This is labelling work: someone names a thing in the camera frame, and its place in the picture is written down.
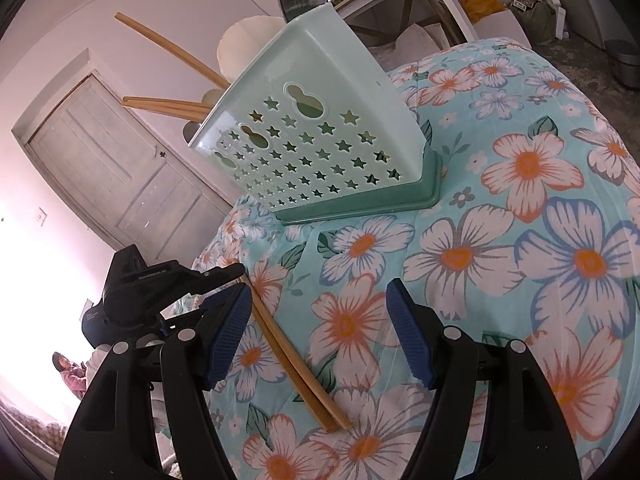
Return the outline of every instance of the door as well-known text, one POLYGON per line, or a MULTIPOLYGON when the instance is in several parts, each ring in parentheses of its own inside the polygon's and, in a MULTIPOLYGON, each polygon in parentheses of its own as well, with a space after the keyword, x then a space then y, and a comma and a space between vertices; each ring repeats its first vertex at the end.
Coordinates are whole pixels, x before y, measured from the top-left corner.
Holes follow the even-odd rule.
POLYGON ((30 139, 54 190, 115 248, 190 267, 230 206, 92 75, 30 139))

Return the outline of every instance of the dark hair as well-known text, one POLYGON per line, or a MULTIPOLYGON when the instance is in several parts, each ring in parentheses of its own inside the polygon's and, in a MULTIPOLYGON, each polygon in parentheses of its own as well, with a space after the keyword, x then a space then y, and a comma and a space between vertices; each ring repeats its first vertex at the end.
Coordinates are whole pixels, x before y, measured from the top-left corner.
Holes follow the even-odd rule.
POLYGON ((64 357, 60 352, 53 352, 53 365, 56 367, 56 370, 59 372, 63 372, 65 368, 60 364, 60 358, 64 357))

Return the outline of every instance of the person in pink jacket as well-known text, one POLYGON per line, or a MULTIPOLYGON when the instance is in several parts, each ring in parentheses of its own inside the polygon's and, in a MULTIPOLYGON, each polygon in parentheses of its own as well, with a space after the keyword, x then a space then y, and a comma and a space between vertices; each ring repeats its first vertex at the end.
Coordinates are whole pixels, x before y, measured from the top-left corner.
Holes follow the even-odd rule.
POLYGON ((82 400, 86 393, 86 367, 83 364, 77 365, 59 352, 53 352, 52 361, 66 386, 82 400))

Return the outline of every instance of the dark green base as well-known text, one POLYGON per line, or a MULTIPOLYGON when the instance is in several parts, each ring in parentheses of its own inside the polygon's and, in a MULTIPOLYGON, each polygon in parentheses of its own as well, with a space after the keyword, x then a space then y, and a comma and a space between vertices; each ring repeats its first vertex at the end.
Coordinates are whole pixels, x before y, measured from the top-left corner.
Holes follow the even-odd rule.
POLYGON ((292 207, 276 211, 275 215, 284 225, 290 225, 428 209, 440 200, 441 175, 442 158, 427 145, 422 158, 420 180, 292 207))

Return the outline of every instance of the wall socket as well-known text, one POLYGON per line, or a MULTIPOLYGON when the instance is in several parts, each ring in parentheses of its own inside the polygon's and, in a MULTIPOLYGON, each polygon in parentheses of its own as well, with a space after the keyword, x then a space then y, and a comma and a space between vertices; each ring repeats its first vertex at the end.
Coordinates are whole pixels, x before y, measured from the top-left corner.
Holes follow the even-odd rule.
POLYGON ((42 208, 38 209, 36 213, 36 222, 40 227, 43 227, 44 221, 47 219, 47 214, 42 210, 42 208))

